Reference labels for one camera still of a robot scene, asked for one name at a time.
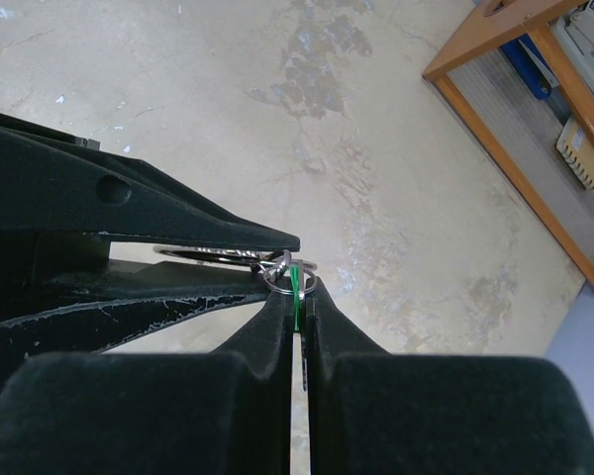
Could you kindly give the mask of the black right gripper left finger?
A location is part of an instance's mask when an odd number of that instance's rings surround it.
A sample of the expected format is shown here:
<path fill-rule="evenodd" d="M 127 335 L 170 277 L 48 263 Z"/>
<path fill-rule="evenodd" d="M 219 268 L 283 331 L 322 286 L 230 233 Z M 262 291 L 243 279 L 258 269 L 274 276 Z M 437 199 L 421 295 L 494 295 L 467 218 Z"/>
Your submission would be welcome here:
<path fill-rule="evenodd" d="M 47 353 L 0 395 L 0 474 L 285 474 L 293 303 L 208 353 Z"/>

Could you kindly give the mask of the green capped key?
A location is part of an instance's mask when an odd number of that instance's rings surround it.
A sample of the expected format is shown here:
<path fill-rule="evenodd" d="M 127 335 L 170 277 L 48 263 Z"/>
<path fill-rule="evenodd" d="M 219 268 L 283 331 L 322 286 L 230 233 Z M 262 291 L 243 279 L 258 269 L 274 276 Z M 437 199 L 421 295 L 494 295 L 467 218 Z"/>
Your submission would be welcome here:
<path fill-rule="evenodd" d="M 275 293 L 292 299 L 293 331 L 299 334 L 303 391 L 308 388 L 306 343 L 306 296 L 317 287 L 314 271 L 317 266 L 302 259 L 294 259 L 289 250 L 283 250 L 272 264 L 262 265 L 262 279 Z"/>

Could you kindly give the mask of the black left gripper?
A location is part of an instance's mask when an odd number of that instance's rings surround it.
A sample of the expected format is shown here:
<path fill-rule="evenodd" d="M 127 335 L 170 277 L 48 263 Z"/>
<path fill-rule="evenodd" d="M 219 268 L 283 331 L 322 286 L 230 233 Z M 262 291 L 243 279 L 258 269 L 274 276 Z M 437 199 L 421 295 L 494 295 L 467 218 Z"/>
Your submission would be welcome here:
<path fill-rule="evenodd" d="M 0 114 L 0 391 L 32 356 L 105 351 L 268 296 L 249 271 L 167 261 L 105 268 L 110 242 L 98 236 L 300 247 L 299 238 L 239 218 L 143 160 Z"/>

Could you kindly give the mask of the large silver keyring with clips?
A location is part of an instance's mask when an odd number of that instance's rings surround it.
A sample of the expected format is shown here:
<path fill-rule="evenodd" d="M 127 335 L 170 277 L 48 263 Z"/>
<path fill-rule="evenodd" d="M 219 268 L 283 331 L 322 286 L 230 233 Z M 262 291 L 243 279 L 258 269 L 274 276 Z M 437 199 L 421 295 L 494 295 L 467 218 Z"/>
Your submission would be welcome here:
<path fill-rule="evenodd" d="M 288 250 L 262 254 L 258 251 L 242 249 L 156 245 L 153 251 L 158 254 L 195 262 L 247 267 L 252 273 L 279 271 L 280 274 L 283 274 L 292 265 L 292 255 Z"/>

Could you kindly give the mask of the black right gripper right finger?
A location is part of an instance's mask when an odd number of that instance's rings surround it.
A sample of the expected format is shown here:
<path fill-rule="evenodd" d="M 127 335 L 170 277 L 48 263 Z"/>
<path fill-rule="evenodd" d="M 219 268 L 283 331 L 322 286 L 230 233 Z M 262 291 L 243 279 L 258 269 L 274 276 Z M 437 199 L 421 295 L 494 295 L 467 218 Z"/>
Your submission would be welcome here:
<path fill-rule="evenodd" d="M 393 354 L 324 286 L 306 342 L 315 474 L 594 474 L 591 427 L 547 360 Z"/>

